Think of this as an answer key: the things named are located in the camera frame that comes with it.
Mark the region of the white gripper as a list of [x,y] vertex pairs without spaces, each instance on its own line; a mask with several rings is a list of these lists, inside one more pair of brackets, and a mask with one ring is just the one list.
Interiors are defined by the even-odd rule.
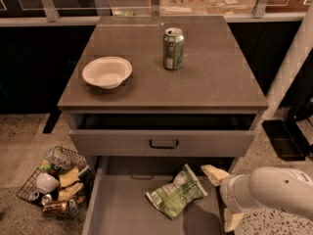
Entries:
[[224,210],[224,230],[226,232],[235,230],[243,219],[244,212],[253,207],[253,199],[248,188],[248,176],[229,176],[227,171],[211,164],[202,165],[201,170],[214,186],[221,184],[220,194],[227,207]]

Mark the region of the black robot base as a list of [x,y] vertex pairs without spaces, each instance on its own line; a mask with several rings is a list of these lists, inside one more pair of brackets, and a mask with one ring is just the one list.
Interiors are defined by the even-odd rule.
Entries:
[[291,108],[285,120],[264,120],[265,130],[277,156],[284,161],[313,158],[313,98]]

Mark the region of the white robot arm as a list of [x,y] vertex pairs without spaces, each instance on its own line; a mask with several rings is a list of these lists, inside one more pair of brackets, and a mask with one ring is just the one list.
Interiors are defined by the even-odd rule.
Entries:
[[[306,12],[267,93],[270,106],[263,115],[265,118],[277,111],[312,48],[313,5]],[[227,232],[235,230],[250,210],[272,209],[313,219],[313,181],[301,170],[264,166],[250,174],[231,175],[210,164],[201,169],[220,188]]]

